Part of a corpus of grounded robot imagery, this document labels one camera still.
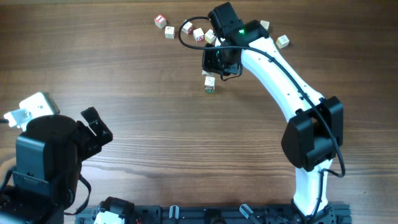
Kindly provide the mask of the red U letter block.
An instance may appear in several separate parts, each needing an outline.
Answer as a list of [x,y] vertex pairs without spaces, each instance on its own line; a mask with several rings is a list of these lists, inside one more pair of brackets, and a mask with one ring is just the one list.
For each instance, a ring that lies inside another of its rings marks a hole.
[[202,73],[201,73],[202,75],[204,75],[204,76],[206,76],[206,77],[215,77],[216,76],[216,73],[213,73],[213,72],[207,72],[207,71],[202,71]]

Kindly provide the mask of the white block red sketch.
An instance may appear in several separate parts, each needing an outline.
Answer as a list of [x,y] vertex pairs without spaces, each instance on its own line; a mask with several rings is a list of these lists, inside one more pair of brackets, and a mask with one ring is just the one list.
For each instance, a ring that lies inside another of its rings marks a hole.
[[215,89],[215,77],[205,77],[205,89],[214,90]]

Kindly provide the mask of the plain white wooden block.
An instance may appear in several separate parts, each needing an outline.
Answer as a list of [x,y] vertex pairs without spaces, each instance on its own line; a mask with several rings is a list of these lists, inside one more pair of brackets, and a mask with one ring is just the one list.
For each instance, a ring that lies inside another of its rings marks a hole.
[[165,38],[174,39],[175,38],[175,27],[165,26]]

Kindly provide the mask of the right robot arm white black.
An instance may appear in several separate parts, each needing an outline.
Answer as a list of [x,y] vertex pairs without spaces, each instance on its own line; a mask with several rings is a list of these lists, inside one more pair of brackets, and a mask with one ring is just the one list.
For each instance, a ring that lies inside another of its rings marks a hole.
[[216,42],[206,45],[203,69],[221,78],[247,69],[264,85],[287,121],[281,145],[295,167],[293,203],[303,217],[317,215],[328,203],[326,173],[333,158],[341,157],[343,105],[303,81],[259,21],[245,24],[228,2],[215,7],[208,19]]

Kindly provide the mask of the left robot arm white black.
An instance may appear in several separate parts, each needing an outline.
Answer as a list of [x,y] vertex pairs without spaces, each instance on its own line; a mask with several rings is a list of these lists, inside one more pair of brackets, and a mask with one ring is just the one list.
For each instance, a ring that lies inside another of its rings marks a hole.
[[63,223],[76,198],[82,162],[101,152],[113,134],[94,107],[86,124],[59,114],[29,121],[16,140],[16,165],[1,185],[1,223]]

